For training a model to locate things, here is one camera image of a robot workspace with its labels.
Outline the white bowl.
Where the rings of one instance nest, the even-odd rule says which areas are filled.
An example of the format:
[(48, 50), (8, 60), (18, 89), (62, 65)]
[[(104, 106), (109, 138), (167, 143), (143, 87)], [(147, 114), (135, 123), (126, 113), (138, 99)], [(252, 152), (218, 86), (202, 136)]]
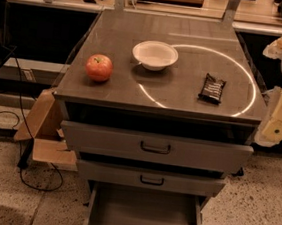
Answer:
[(178, 61), (178, 51), (172, 45), (160, 41), (144, 41), (133, 47), (133, 57), (144, 68), (160, 71)]

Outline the bottom grey open drawer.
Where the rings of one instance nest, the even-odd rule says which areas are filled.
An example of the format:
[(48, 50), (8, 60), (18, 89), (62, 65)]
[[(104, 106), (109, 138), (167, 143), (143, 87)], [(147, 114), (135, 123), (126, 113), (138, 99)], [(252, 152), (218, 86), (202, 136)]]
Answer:
[(194, 195), (97, 183), (83, 225), (202, 225)]

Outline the middle grey drawer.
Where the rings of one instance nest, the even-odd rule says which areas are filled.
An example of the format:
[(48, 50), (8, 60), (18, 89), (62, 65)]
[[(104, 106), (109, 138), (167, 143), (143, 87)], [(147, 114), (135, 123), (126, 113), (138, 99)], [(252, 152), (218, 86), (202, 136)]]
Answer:
[(118, 185), (145, 187), (198, 196), (216, 196), (225, 186), (220, 179), (195, 175), (167, 173), (166, 171), (121, 166), (119, 164), (78, 160), (76, 162), (81, 178), (89, 181), (108, 182)]

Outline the red apple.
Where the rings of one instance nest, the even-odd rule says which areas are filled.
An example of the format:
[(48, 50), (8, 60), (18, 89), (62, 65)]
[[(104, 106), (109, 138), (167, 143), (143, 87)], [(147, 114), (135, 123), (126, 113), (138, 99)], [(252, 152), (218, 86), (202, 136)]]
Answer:
[(87, 75), (95, 82), (107, 81), (111, 77), (113, 68), (110, 58), (102, 54), (89, 57), (85, 66)]

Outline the brown cardboard box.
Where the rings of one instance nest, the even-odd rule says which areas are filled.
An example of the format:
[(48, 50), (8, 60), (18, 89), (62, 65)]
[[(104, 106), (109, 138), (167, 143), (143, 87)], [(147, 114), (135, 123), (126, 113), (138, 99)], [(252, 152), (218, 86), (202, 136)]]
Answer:
[(61, 170), (76, 171), (76, 155), (66, 146), (60, 125), (63, 120), (62, 111), (53, 94), (53, 89), (45, 89), (40, 93), (14, 139), (33, 141), (32, 159), (35, 162), (52, 164)]

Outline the top grey drawer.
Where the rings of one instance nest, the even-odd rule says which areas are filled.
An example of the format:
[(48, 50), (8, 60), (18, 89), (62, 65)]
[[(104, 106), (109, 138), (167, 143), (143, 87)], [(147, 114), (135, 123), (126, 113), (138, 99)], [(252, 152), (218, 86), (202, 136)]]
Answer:
[(63, 121), (67, 147), (148, 163), (236, 173), (254, 152), (251, 146), (189, 139)]

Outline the black rxbar chocolate bar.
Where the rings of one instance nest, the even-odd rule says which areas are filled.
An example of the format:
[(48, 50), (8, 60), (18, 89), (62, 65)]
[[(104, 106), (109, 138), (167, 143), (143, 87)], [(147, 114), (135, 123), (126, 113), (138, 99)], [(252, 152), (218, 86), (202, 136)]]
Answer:
[(213, 77), (209, 73), (205, 76), (205, 82), (198, 98), (211, 104), (219, 105), (226, 81)]

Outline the grey drawer cabinet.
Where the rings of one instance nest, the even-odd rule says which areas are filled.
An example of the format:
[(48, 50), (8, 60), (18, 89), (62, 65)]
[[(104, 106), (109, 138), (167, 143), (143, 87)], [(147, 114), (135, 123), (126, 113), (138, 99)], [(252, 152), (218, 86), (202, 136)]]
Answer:
[[(251, 146), (265, 103), (236, 36), (219, 22), (104, 11), (54, 93), (63, 121)], [(132, 50), (152, 40), (172, 45), (178, 61), (160, 71), (144, 68)], [(107, 81), (86, 73), (94, 54), (113, 63)], [(226, 81), (219, 105), (198, 98), (208, 73)], [(72, 151), (78, 160), (166, 173), (222, 181), (231, 174)]]

